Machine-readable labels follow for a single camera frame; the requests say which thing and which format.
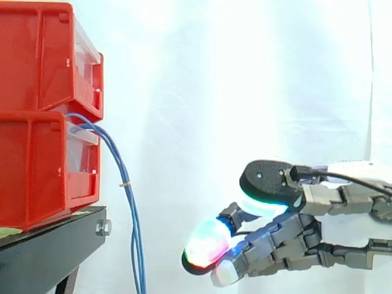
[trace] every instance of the white fabric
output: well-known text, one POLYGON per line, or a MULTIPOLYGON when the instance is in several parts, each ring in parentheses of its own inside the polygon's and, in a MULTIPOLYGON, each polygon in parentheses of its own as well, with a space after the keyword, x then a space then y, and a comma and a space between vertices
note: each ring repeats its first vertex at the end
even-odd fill
MULTIPOLYGON (((180 263, 191 230, 240 193, 238 178, 249 161, 320 165, 370 158, 367 0, 71 2, 105 55, 102 125, 132 177, 149 293, 387 289, 388 277, 380 280, 379 271, 343 266, 244 279, 219 289, 208 276, 188 275, 180 263)), ((383 2, 372 10, 380 16, 373 33, 378 82, 372 158, 390 160, 385 105, 392 103, 392 51, 382 40, 392 38, 384 28, 392 23, 383 2)), ((76 294, 134 293, 130 211, 105 148, 102 166, 101 204, 108 206, 113 233, 81 266, 76 294)))

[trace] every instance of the black cable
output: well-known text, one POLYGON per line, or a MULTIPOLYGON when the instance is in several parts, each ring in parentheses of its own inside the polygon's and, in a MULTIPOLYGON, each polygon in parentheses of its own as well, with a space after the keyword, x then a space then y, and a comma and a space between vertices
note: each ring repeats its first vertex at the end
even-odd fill
POLYGON ((361 185, 363 187, 367 187, 369 189, 377 191, 377 192, 379 192, 379 193, 381 193, 383 195, 392 197, 392 193, 391 192, 388 192, 387 190, 384 190, 384 189, 379 188, 379 187, 377 187, 375 185, 369 184, 369 183, 367 183, 365 181, 362 181, 360 179, 353 178, 351 176, 341 175, 339 173, 330 173, 330 172, 327 172, 327 171, 319 171, 319 170, 313 170, 313 171, 311 171, 309 173, 301 173, 301 172, 297 173, 297 177, 299 177, 299 178, 307 179, 307 178, 309 178, 309 176, 330 176, 332 178, 344 179, 346 181, 350 181, 350 182, 353 182, 355 184, 361 185))
POLYGON ((253 233, 252 231, 242 231, 242 232, 237 232, 233 236, 241 236, 241 235, 249 235, 250 233, 253 233))

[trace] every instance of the led light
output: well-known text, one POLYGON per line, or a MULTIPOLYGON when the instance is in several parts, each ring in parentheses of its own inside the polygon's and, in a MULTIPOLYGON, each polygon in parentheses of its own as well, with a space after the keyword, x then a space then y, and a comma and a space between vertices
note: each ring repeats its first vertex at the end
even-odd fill
POLYGON ((287 205, 260 202, 245 194, 242 194, 239 198, 238 205, 243 211, 253 214, 254 216, 262 216, 272 219, 282 213, 285 213, 288 208, 287 205))
POLYGON ((217 219, 202 223, 192 234, 185 256, 189 263, 206 268, 228 250, 231 234, 228 227, 217 219))

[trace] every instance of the red plastic bin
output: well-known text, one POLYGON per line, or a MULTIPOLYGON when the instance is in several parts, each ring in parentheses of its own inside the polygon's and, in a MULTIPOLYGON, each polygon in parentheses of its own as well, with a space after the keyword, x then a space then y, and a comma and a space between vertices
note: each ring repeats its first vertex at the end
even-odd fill
POLYGON ((32 228, 99 199, 100 138, 54 111, 0 111, 0 227, 32 228))
POLYGON ((0 1, 0 110, 103 117, 103 56, 72 6, 0 1))

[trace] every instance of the screw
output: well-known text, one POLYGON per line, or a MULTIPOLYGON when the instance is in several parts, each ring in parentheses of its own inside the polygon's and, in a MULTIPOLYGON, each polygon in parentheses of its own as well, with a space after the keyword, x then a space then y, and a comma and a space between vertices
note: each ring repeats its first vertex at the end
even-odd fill
POLYGON ((100 219, 96 225, 96 234, 98 236, 109 236, 111 234, 111 220, 100 219))

